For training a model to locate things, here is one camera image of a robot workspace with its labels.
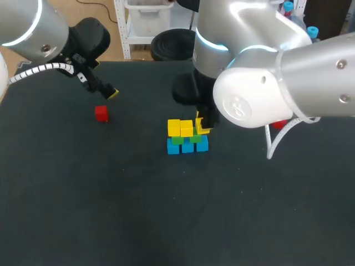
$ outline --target red object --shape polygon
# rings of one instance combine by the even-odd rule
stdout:
[[[96,120],[99,122],[108,122],[109,121],[109,112],[107,106],[96,106],[95,108]]]
[[[271,124],[274,129],[283,129],[288,123],[288,120],[282,120],[276,123]]]

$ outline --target block tower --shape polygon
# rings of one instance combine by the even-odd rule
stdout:
[[[192,120],[168,120],[168,154],[190,154],[195,151],[204,152],[209,150],[207,134],[210,129],[203,129],[202,118],[196,118],[195,127]]]

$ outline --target wooden floor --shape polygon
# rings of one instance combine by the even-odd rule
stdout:
[[[80,4],[76,0],[47,0],[55,8],[57,8],[66,18],[69,26],[76,25],[83,18],[94,17],[101,21],[109,30],[111,35],[111,45],[109,49],[99,58],[100,61],[122,61],[124,60],[118,25],[111,22],[106,8],[95,4]],[[114,0],[80,0],[81,2],[97,2],[106,5],[110,10],[112,20],[116,21],[116,12]],[[0,47],[9,69],[9,76],[13,76],[16,71],[17,64],[23,60],[14,52]],[[133,59],[150,60],[151,57],[147,51],[133,52]]]

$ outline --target blue block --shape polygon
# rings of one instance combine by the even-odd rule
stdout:
[[[190,143],[190,138],[184,138],[184,144],[182,145],[182,152],[184,154],[191,154],[194,152],[195,146],[193,143]]]
[[[202,142],[196,144],[197,152],[209,151],[209,139],[206,135],[202,136]]]
[[[180,146],[174,145],[172,139],[168,139],[167,146],[169,155],[180,154]]]

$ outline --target green block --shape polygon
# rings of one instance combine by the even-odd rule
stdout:
[[[202,135],[195,135],[190,137],[190,143],[201,143],[202,142]]]
[[[173,145],[182,145],[184,144],[183,137],[172,137],[171,140],[173,141]]]

